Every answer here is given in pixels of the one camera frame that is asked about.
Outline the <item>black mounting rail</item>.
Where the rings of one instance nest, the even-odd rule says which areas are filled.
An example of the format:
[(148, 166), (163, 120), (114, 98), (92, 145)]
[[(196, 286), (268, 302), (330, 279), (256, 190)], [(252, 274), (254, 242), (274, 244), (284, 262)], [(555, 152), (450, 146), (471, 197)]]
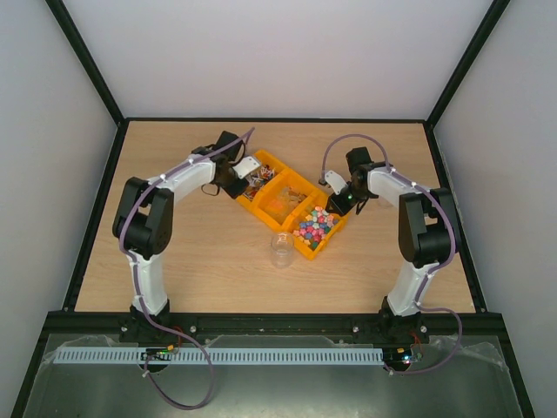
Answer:
[[(449, 313), (423, 313), (416, 320), (385, 320), (368, 314), (225, 314), (170, 313), (169, 327), (179, 327), (200, 343), (219, 336), (324, 336), (334, 342), (373, 345), (408, 345), (413, 336), (454, 335), (457, 320)], [(42, 339), (51, 334), (107, 334), (120, 342), (157, 345), (176, 340), (170, 333), (130, 313), (52, 312), (47, 315)]]

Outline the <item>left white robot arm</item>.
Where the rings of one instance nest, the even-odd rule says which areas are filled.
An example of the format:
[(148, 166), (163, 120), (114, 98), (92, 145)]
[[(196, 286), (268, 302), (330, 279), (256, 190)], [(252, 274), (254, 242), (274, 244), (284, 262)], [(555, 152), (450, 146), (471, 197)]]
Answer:
[(171, 326), (170, 299), (164, 289), (163, 252), (170, 244), (175, 205), (191, 192), (214, 185), (240, 197), (247, 176), (260, 167), (246, 154), (254, 130), (238, 136), (222, 131), (216, 143), (200, 146), (180, 164), (149, 179), (129, 178), (117, 207), (112, 233), (131, 270), (131, 318), (125, 342), (162, 343), (184, 334)]

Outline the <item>yellow bin with star candies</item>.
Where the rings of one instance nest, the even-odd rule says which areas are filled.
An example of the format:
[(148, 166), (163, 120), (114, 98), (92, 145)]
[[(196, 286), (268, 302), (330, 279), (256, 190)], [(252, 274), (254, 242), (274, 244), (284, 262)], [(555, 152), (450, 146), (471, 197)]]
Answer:
[(308, 260), (314, 260), (326, 248), (348, 219), (326, 209), (326, 203), (326, 194), (312, 193), (286, 217), (282, 225), (283, 230), (294, 237), (294, 247)]

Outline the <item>yellow bin with lollipops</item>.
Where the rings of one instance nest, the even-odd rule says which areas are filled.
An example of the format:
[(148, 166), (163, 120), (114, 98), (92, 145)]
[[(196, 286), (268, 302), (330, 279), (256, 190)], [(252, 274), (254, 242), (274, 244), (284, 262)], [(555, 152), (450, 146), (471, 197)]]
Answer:
[(280, 216), (285, 213), (287, 204), (285, 187), (279, 181), (288, 166), (266, 150), (258, 150), (252, 156), (261, 166), (246, 178), (248, 187), (237, 202), (253, 215), (264, 212), (269, 216)]

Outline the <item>clear glass jar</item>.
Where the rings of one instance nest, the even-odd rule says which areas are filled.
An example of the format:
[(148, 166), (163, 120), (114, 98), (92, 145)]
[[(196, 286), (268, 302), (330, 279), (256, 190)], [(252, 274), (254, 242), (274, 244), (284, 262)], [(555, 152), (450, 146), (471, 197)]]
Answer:
[(294, 236), (288, 232), (275, 233), (270, 242), (272, 264), (286, 268), (292, 264), (294, 256)]

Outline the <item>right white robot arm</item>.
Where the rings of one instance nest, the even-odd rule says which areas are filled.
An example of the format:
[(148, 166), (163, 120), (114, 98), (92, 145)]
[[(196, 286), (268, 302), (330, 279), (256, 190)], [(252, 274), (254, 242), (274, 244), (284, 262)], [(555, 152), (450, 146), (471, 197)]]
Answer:
[(452, 194), (427, 188), (400, 174), (385, 160), (374, 162), (365, 147), (346, 154), (350, 179), (323, 170), (320, 184), (332, 188), (326, 210), (343, 217), (361, 212), (370, 199), (382, 198), (398, 210), (398, 245), (403, 257), (397, 281), (383, 299), (377, 329), (396, 341), (420, 331), (423, 299), (435, 274), (460, 250), (460, 229)]

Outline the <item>clear glass jar lid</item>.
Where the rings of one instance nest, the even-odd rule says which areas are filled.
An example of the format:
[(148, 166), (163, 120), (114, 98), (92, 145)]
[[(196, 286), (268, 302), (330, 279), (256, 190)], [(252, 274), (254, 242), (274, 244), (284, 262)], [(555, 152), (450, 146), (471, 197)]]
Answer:
[(390, 203), (390, 201), (384, 197), (379, 197), (377, 200), (377, 205), (380, 208), (391, 208), (393, 205)]

